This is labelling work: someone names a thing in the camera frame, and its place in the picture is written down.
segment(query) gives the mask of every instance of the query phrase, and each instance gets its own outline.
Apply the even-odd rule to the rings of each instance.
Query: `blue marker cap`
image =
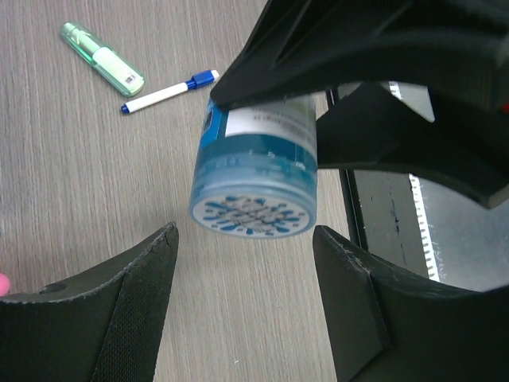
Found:
[[[205,70],[204,72],[197,73],[191,77],[191,80],[185,81],[188,85],[188,89],[199,89],[203,86],[211,84],[219,77],[216,70]]]

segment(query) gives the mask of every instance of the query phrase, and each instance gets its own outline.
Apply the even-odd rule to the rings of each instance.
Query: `gray wood grain surface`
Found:
[[[311,232],[207,232],[188,194],[208,91],[122,116],[125,102],[60,38],[80,21],[146,74],[142,95],[224,72],[264,0],[0,0],[0,269],[13,292],[84,271],[175,220],[181,245],[155,380],[334,381]],[[324,97],[319,107],[324,110]],[[347,234],[322,172],[320,224]]]

